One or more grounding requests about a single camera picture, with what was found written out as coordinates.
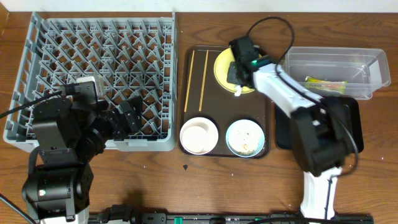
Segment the yellow plate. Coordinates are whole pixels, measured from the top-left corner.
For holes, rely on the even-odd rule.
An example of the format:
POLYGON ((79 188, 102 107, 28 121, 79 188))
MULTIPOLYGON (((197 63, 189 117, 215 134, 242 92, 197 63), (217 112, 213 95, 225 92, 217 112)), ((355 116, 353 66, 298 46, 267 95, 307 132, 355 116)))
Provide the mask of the yellow plate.
POLYGON ((229 65, 234 61, 233 52, 230 48, 223 50, 216 58, 213 71, 217 82, 227 91, 236 93, 235 84, 227 82, 229 65))

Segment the white tissue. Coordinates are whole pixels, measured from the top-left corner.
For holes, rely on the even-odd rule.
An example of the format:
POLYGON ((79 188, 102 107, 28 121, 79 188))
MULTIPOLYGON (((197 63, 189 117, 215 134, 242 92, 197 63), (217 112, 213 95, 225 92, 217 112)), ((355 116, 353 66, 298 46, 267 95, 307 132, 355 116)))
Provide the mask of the white tissue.
POLYGON ((242 94, 242 86, 241 85, 236 85, 235 87, 234 87, 234 89, 236 90, 235 91, 235 93, 234 93, 234 96, 235 97, 239 97, 239 96, 241 96, 241 94, 242 94))

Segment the wooden chopstick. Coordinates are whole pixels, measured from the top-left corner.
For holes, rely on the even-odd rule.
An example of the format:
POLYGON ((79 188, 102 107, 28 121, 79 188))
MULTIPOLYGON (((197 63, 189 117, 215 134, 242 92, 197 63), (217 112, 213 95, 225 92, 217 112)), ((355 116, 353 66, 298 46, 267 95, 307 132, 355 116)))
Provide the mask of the wooden chopstick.
POLYGON ((202 106, 203 106, 203 97, 204 97, 204 91, 205 91, 206 73, 207 73, 207 65, 208 65, 208 54, 209 54, 209 50, 206 50, 205 63, 204 63, 204 67, 203 67, 202 83, 201 83, 200 102, 199 102, 199 107, 198 107, 199 112, 202 111, 202 106))
POLYGON ((187 112, 187 108, 188 108, 188 101, 189 101, 189 94, 190 94, 190 84, 191 84, 191 80, 192 80, 192 71, 193 71, 194 58, 195 58, 195 50, 192 51, 192 56, 191 56, 191 59, 190 59, 190 67, 189 67, 189 73, 188 73, 188 83, 187 83, 187 92, 186 92, 184 113, 187 112))

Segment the pink bowl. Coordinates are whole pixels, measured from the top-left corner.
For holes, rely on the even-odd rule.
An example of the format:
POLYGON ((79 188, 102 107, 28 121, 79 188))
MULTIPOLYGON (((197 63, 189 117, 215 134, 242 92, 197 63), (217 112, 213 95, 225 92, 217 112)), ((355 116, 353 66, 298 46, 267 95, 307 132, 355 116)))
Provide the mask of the pink bowl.
POLYGON ((180 129, 182 148, 193 155, 209 154, 217 145, 218 128, 208 118, 189 119, 180 129))

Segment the light blue bowl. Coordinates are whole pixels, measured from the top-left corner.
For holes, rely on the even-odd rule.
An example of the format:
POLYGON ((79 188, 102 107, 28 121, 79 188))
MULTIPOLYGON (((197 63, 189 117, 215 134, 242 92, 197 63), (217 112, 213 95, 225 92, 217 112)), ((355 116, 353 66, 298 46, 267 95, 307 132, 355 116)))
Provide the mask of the light blue bowl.
POLYGON ((250 119, 233 122, 226 131, 225 140, 228 149, 234 155, 243 158, 258 155, 265 145, 262 128, 250 119))

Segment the rice and shell scraps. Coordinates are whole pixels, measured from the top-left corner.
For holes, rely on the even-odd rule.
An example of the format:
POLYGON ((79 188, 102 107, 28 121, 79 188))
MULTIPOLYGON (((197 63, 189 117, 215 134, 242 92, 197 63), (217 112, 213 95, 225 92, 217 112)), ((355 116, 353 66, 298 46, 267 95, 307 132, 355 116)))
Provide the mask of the rice and shell scraps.
POLYGON ((254 129, 234 128, 229 135, 229 145, 237 154, 248 156, 258 147, 261 135, 254 129))

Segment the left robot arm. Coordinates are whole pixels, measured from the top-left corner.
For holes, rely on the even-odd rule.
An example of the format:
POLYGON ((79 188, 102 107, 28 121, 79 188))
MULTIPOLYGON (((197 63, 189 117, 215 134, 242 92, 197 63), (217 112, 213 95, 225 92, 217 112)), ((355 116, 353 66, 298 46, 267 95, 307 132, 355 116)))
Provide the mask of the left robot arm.
POLYGON ((62 217, 76 221, 90 205, 90 161, 108 140, 123 140, 142 128, 140 96, 114 109, 95 94, 52 98, 34 108, 32 122, 39 142, 29 158, 22 188, 30 217, 39 222, 62 217))

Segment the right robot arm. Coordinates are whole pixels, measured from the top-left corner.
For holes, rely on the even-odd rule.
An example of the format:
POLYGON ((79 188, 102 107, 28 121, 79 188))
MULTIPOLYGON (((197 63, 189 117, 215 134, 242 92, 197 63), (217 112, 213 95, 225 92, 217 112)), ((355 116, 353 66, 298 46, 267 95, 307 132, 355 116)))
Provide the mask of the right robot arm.
POLYGON ((227 81, 266 95, 289 118, 292 152, 304 174, 302 215, 308 222, 330 221, 345 159, 359 156, 340 104, 303 87, 270 56, 260 56, 248 35, 230 41, 229 47, 234 61, 227 81))

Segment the black waste tray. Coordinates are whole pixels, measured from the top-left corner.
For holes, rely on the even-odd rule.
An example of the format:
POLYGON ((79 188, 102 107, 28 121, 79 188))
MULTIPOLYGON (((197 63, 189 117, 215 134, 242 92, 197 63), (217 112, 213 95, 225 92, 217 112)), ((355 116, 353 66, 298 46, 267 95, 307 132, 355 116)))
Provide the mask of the black waste tray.
MULTIPOLYGON (((358 102, 354 98, 345 96, 325 96, 325 99, 327 102, 330 101, 341 105, 348 122, 346 127, 356 143, 358 152, 361 153, 364 149, 364 141, 358 102)), ((276 146, 279 149, 291 150, 290 119, 278 106, 275 106, 274 111, 276 146)))

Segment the grey dish rack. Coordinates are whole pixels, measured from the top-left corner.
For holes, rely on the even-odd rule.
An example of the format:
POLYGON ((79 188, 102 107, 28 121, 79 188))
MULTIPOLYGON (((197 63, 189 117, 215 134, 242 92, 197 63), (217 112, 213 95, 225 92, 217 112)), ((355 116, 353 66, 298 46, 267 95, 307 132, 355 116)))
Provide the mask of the grey dish rack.
POLYGON ((171 151, 176 144, 178 22, 170 17, 51 18, 33 13, 6 118, 4 140, 37 147, 32 101, 77 78, 103 78, 111 106, 140 96, 142 129, 108 149, 171 151))

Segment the brown serving tray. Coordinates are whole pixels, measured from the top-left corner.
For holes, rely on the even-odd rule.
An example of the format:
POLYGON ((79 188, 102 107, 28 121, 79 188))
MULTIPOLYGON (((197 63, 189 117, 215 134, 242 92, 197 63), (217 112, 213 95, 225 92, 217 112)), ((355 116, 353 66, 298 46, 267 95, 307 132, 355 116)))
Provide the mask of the brown serving tray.
POLYGON ((219 138, 216 147, 209 154, 205 154, 204 156, 237 158, 238 156, 234 155, 226 145, 226 131, 228 127, 237 120, 253 120, 264 132, 265 145, 263 150, 258 155, 251 157, 251 159, 261 159, 266 157, 271 149, 271 102, 265 95, 257 91, 243 93, 241 96, 235 97, 233 93, 225 90, 216 81, 213 66, 217 56, 225 49, 226 47, 220 46, 196 45, 187 50, 185 54, 184 72, 182 75, 181 122, 179 127, 181 128, 185 122, 195 117, 210 119, 218 128, 219 138), (188 73, 193 50, 195 50, 195 58, 190 84, 190 94, 187 112, 184 113, 188 73), (202 111, 199 112, 198 107, 206 50, 209 50, 208 65, 203 106, 202 111))

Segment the clear plastic bin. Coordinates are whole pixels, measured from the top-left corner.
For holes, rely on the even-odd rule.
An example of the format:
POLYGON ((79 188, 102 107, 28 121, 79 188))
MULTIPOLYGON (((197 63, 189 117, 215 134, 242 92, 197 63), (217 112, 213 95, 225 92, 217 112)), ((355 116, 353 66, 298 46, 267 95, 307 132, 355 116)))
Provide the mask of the clear plastic bin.
POLYGON ((286 55, 283 68, 302 86, 306 77, 347 82, 344 94, 307 88, 322 96, 368 100, 374 91, 391 84, 386 53, 381 49, 292 47, 286 55))

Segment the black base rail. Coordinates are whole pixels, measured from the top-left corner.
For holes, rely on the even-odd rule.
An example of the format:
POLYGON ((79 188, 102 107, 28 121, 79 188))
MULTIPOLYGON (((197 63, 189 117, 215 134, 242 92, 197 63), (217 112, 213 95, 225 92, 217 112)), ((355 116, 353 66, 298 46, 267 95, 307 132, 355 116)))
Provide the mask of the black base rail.
POLYGON ((301 213, 276 212, 262 215, 167 213, 165 210, 139 210, 128 205, 113 205, 89 215, 89 224, 244 224, 244 223, 356 223, 374 224, 370 215, 335 215, 330 220, 305 218, 301 213))

